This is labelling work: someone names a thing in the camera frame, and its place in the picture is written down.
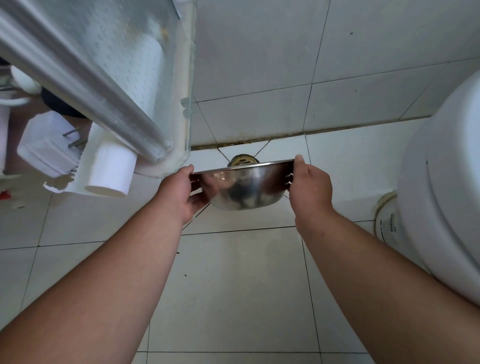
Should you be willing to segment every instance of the forearm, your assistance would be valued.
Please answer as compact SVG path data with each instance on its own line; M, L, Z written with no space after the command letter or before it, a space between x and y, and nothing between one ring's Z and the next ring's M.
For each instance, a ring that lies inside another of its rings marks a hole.
M0 362L130 364L175 258L174 216L138 211L0 333Z
M318 216L301 233L377 364L478 360L479 308L339 214Z

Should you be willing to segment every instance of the stainless steel bowl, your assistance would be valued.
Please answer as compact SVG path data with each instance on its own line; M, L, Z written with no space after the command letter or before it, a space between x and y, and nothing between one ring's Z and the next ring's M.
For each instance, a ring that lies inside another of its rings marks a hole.
M293 159L246 164L191 174L213 206L222 210L264 207L282 198L293 173Z

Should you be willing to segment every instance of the bowl rim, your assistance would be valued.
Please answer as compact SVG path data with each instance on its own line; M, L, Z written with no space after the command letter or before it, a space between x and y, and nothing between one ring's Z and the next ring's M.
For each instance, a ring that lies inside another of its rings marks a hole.
M276 160L274 162L266 162L266 163L255 163L255 164L243 164L239 166L233 167L225 167L225 168L218 168L216 170L203 170L201 172L193 172L192 174L204 174L204 173L212 173L212 172L225 172L229 170L244 170L246 168L254 168L254 167L263 167L263 166L270 166L272 164L280 164L280 163L287 163L293 162L295 159L284 159L284 160Z

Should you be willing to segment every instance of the brass floor drain cover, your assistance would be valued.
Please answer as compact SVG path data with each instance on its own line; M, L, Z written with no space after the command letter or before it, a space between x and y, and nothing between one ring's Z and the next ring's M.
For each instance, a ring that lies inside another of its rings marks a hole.
M240 166L243 164L256 164L258 159L248 154L239 154L228 163L228 167Z

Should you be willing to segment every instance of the red object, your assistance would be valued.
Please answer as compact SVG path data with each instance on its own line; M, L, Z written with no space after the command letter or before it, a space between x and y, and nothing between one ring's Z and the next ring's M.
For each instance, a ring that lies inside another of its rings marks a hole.
M0 200L10 200L12 195L8 190L0 192Z

